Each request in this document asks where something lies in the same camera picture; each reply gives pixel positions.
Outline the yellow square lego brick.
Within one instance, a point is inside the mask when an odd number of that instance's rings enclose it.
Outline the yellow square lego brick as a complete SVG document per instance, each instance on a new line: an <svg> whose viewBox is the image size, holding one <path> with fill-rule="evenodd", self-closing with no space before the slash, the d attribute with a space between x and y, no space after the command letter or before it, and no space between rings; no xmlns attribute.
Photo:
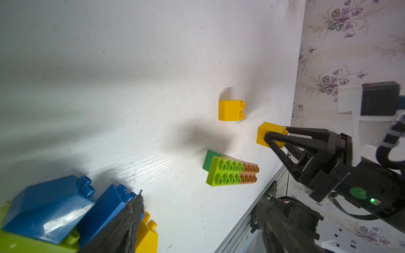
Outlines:
<svg viewBox="0 0 405 253"><path fill-rule="evenodd" d="M241 121L245 118L246 104L243 100L219 101L218 106L218 120Z"/></svg>

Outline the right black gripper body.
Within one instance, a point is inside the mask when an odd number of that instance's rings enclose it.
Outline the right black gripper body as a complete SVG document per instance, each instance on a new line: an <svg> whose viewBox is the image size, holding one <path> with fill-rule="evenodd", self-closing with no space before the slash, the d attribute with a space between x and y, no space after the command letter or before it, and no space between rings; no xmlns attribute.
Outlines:
<svg viewBox="0 0 405 253"><path fill-rule="evenodd" d="M352 138L330 132L326 147L311 160L314 170L310 180L310 197L320 202L335 189L352 170Z"/></svg>

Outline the green lego brick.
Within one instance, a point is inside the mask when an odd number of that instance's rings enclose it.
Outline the green lego brick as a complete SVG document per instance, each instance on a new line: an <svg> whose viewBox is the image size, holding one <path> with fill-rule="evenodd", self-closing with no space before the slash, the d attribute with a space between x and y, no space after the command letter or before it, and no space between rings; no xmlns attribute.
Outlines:
<svg viewBox="0 0 405 253"><path fill-rule="evenodd" d="M204 164L203 164L203 169L205 171L207 171L207 172L209 172L209 170L210 170L213 157L227 157L227 155L223 154L223 153L220 153L220 152L217 152L217 151L213 151L213 150L208 149L207 153L206 153L205 161L204 161Z"/></svg>

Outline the yellow sloped lego brick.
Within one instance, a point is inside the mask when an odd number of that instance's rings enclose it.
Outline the yellow sloped lego brick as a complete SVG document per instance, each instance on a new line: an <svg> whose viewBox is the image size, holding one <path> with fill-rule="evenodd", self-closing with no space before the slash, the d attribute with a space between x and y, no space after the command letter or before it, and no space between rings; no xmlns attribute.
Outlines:
<svg viewBox="0 0 405 253"><path fill-rule="evenodd" d="M151 215L145 212L137 231L136 253L157 253L158 233L156 228L157 224L151 219Z"/></svg>

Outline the blue square lego brick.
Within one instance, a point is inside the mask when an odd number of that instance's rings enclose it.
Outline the blue square lego brick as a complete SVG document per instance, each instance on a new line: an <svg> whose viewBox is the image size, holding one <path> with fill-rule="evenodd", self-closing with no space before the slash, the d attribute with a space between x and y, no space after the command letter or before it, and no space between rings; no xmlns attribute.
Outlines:
<svg viewBox="0 0 405 253"><path fill-rule="evenodd" d="M138 194L128 191L123 184L118 186L111 184L77 225L80 248L88 244L129 201L137 196Z"/></svg>

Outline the lime green lego plate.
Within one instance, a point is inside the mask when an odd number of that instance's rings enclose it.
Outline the lime green lego plate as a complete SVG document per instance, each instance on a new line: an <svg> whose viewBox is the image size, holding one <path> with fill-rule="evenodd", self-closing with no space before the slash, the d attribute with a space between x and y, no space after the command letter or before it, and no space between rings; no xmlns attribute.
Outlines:
<svg viewBox="0 0 405 253"><path fill-rule="evenodd" d="M80 235L74 227L88 210L63 201L7 202L1 208L1 252L76 253Z"/></svg>

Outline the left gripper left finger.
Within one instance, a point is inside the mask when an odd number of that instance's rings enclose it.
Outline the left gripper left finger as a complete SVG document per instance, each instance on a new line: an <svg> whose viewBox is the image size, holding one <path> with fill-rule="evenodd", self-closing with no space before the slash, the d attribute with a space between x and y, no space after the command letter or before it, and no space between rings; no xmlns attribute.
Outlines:
<svg viewBox="0 0 405 253"><path fill-rule="evenodd" d="M139 193L79 252L134 253L143 211L143 196Z"/></svg>

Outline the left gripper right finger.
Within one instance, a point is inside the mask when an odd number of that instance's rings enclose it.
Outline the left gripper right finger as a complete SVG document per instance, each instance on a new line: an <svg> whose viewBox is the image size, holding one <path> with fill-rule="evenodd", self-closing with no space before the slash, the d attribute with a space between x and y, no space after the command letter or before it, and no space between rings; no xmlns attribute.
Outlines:
<svg viewBox="0 0 405 253"><path fill-rule="evenodd" d="M315 253L316 245L276 208L274 200L261 197L256 212L267 253Z"/></svg>

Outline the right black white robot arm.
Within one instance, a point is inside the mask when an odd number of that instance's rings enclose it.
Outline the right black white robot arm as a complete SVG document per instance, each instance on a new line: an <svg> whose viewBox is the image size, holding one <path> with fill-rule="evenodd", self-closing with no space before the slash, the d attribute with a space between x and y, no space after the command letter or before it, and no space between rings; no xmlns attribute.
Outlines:
<svg viewBox="0 0 405 253"><path fill-rule="evenodd" d="M257 143L271 148L292 177L310 189L316 202L337 196L367 211L360 220L383 220L405 229L405 163L392 161L391 150L405 135L405 120L391 126L376 151L376 161L361 158L353 166L350 136L327 129L296 128L263 123Z"/></svg>

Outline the blue sloped lego brick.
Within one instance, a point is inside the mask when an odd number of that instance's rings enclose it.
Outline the blue sloped lego brick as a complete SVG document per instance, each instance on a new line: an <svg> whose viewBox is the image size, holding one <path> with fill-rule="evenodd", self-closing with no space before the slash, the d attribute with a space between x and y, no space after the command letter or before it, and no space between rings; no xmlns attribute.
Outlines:
<svg viewBox="0 0 405 253"><path fill-rule="evenodd" d="M29 186L11 202L2 229L60 244L95 205L95 189L87 176L71 175Z"/></svg>

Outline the brown long lego brick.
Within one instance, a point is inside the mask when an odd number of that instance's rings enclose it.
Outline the brown long lego brick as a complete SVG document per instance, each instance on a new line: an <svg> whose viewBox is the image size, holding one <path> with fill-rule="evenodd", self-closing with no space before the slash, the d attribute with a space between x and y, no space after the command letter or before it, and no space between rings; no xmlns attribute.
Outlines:
<svg viewBox="0 0 405 253"><path fill-rule="evenodd" d="M253 184L257 182L259 166L254 163L243 162L244 170L240 173L240 184Z"/></svg>

